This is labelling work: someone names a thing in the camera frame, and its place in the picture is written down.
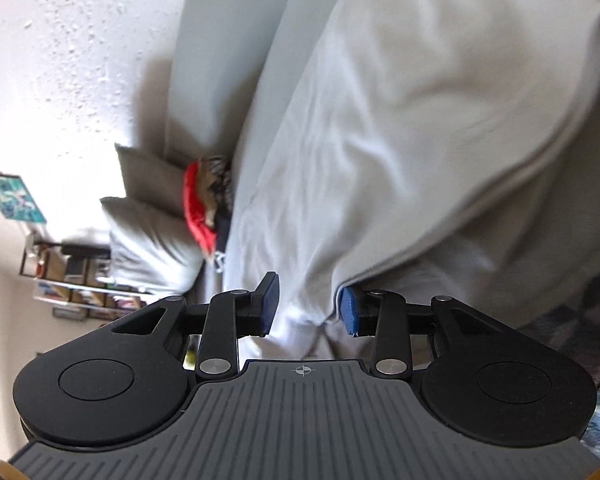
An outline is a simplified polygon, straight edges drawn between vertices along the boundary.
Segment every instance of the white bedsheet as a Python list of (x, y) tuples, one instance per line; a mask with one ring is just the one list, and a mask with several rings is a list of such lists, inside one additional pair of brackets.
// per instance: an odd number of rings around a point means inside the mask
[(540, 175), (599, 84), (600, 0), (339, 0), (233, 226), (225, 288), (281, 277), (265, 356)]

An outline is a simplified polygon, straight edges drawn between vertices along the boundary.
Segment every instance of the shelf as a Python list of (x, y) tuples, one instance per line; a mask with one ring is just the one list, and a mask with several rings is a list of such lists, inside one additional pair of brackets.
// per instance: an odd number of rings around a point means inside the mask
[(78, 283), (58, 282), (57, 280), (48, 280), (46, 278), (36, 278), (32, 276), (26, 276), (26, 278), (33, 278), (35, 282), (46, 283), (47, 285), (63, 286), (64, 288), (70, 288), (72, 290), (88, 290), (90, 292), (102, 292), (103, 294), (110, 294), (112, 296), (136, 296), (147, 303), (157, 301), (156, 296), (144, 292), (129, 292), (128, 290), (117, 290), (115, 288), (79, 285)]
[(53, 300), (51, 298), (43, 298), (41, 296), (34, 296), (33, 299), (38, 301), (44, 301), (45, 303), (53, 303), (58, 306), (76, 306), (79, 308), (88, 308), (89, 310), (97, 310), (98, 312), (113, 312), (115, 314), (131, 314), (132, 312), (136, 312), (138, 310), (132, 310), (130, 308), (109, 308), (107, 306), (74, 303), (73, 301)]

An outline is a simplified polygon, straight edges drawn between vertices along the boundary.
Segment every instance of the white pillow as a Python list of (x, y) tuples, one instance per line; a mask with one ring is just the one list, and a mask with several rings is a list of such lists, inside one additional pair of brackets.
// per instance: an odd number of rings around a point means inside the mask
[(184, 220), (131, 198), (100, 200), (111, 232), (110, 275), (154, 292), (187, 292), (200, 272), (202, 250)]
[(184, 171), (149, 153), (116, 144), (126, 195), (184, 218)]

